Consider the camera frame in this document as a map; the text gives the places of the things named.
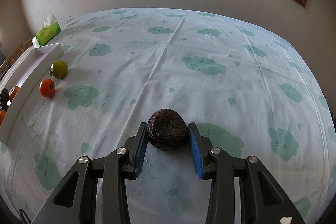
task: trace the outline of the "white cardboard tray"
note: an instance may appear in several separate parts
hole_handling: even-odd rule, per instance
[[[11,90],[13,86],[17,85],[20,90],[12,100],[0,125],[0,141],[2,143],[7,144],[13,124],[38,81],[50,70],[53,62],[58,60],[63,53],[64,51],[59,43],[34,48],[23,60],[17,60],[20,63],[15,70],[8,72],[11,75],[2,86]]]

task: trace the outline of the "green tomato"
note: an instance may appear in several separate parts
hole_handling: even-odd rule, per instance
[[[64,62],[63,60],[56,60],[51,65],[51,70],[50,70],[51,76],[57,79],[62,79],[66,76],[67,73],[68,73],[68,64]]]

